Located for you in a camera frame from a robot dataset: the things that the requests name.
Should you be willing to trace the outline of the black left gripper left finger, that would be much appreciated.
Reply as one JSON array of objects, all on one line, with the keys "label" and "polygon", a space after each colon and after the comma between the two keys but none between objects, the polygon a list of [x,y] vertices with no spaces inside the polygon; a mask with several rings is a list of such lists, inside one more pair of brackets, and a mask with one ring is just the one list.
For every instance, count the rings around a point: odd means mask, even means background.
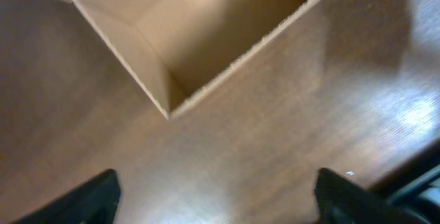
[{"label": "black left gripper left finger", "polygon": [[118,174],[116,170],[109,168],[14,223],[112,224],[120,197]]}]

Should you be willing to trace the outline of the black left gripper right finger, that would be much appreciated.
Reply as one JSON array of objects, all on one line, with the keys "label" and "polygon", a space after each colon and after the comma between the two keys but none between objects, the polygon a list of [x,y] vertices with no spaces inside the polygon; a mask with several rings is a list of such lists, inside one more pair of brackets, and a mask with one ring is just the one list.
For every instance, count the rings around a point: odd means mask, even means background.
[{"label": "black left gripper right finger", "polygon": [[329,168],[320,168],[313,193],[318,222],[355,224],[420,224],[426,219],[395,207]]}]

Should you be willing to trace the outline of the brown cardboard box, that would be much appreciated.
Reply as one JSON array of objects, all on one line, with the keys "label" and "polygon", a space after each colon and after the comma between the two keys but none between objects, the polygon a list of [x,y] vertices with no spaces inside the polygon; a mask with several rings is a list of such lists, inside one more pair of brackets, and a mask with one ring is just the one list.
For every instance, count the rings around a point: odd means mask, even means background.
[{"label": "brown cardboard box", "polygon": [[203,100],[319,0],[60,0],[72,4],[162,115]]}]

